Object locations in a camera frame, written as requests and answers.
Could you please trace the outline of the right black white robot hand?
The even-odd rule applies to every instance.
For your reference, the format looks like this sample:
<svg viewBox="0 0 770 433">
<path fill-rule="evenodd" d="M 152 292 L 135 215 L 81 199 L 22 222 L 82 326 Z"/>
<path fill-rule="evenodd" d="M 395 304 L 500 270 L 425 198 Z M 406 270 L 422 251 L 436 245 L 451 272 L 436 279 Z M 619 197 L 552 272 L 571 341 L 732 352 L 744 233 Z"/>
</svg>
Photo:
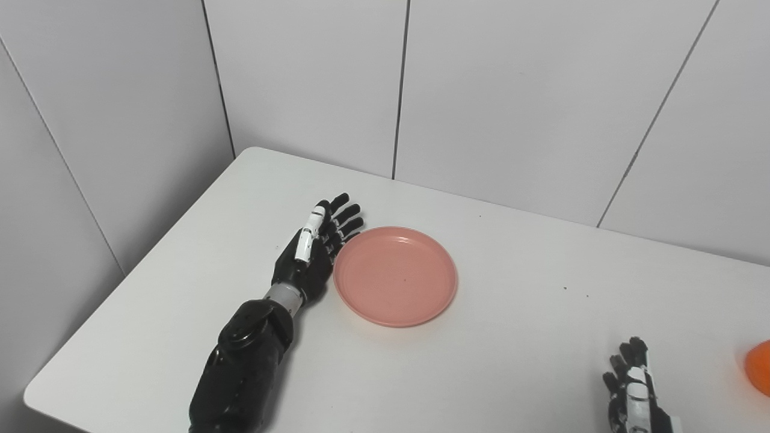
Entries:
<svg viewBox="0 0 770 433">
<path fill-rule="evenodd" d="M 612 432 L 682 432 L 678 417 L 669 416 L 658 403 L 648 362 L 648 348 L 633 336 L 609 357 L 612 367 L 602 375 L 609 393 L 608 422 Z"/>
</svg>

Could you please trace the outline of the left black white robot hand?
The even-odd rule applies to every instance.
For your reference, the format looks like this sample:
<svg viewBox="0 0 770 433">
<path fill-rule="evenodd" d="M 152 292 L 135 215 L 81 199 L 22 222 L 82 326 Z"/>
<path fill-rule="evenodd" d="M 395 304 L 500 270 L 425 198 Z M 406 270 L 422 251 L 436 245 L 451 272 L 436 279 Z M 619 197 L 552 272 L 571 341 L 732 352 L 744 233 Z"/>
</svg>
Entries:
<svg viewBox="0 0 770 433">
<path fill-rule="evenodd" d="M 363 230 L 362 209 L 346 192 L 321 200 L 277 259 L 272 285 L 292 287 L 302 306 L 325 291 L 336 258 L 344 245 Z"/>
</svg>

